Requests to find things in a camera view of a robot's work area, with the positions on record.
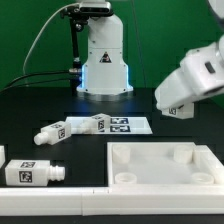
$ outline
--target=green wall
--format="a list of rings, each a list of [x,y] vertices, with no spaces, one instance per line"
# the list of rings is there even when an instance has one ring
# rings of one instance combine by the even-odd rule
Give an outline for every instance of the green wall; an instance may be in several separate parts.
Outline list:
[[[0,2],[0,88],[22,74],[25,56],[40,28],[71,0]],[[207,46],[221,36],[206,0],[114,0],[124,23],[124,59],[135,87],[156,87],[179,66],[189,49]],[[86,60],[87,30],[79,35]],[[72,64],[69,22],[57,16],[38,42],[27,72],[68,69]],[[54,86],[67,86],[61,82]],[[224,106],[224,97],[215,101]]]

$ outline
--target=white tray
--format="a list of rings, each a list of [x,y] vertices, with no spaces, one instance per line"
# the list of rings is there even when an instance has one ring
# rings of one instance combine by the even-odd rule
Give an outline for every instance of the white tray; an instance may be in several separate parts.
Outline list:
[[[131,148],[118,164],[116,145]],[[194,148],[193,160],[173,160],[174,147]],[[206,146],[194,143],[108,143],[108,187],[0,188],[0,215],[224,214],[224,167]],[[136,183],[115,183],[122,172]],[[192,184],[191,175],[214,177],[209,185]]]

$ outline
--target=black cable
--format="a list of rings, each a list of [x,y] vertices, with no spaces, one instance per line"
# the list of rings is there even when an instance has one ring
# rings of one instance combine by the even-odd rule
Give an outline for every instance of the black cable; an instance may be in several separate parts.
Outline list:
[[[23,80],[23,79],[32,77],[32,76],[60,75],[60,74],[66,74],[66,73],[69,73],[69,70],[30,73],[30,74],[23,75],[23,76],[20,76],[20,77],[14,79],[14,80],[11,81],[10,83],[8,83],[8,84],[5,86],[5,88],[8,88],[8,87],[12,86],[14,83],[16,83],[16,82],[18,82],[18,81],[20,81],[20,80]]]
[[[58,81],[66,81],[66,80],[71,80],[72,78],[61,78],[61,79],[52,79],[52,80],[47,80],[47,81],[39,81],[39,82],[31,82],[29,83],[29,85],[35,85],[35,84],[42,84],[42,83],[49,83],[49,82],[58,82]],[[27,86],[27,84],[20,84],[20,85],[16,85],[16,86],[9,86],[4,88],[3,90],[0,91],[0,94],[5,92],[8,89],[12,89],[12,88],[16,88],[16,87],[23,87],[23,86]]]

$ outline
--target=black table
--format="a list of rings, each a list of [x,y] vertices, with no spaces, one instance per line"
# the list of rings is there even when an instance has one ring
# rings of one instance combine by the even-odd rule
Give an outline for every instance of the black table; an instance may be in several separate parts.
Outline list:
[[[94,102],[78,99],[69,88],[17,88],[0,95],[0,145],[11,159],[45,159],[66,168],[64,182],[48,187],[107,186],[107,142],[194,142],[207,145],[224,160],[224,109],[211,100],[195,104],[195,118],[178,120],[165,117],[156,109],[153,89],[136,89],[134,97],[119,102]],[[147,117],[152,135],[73,135],[53,146],[36,146],[33,137],[41,127],[67,116]],[[4,169],[0,187],[5,185]],[[149,216],[67,216],[0,217],[3,223],[223,223],[223,215],[149,215]]]

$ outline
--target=robot camera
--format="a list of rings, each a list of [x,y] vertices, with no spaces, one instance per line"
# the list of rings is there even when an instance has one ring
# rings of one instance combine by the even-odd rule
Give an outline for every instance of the robot camera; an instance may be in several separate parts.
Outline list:
[[[82,2],[79,10],[88,16],[111,16],[113,14],[109,2]]]

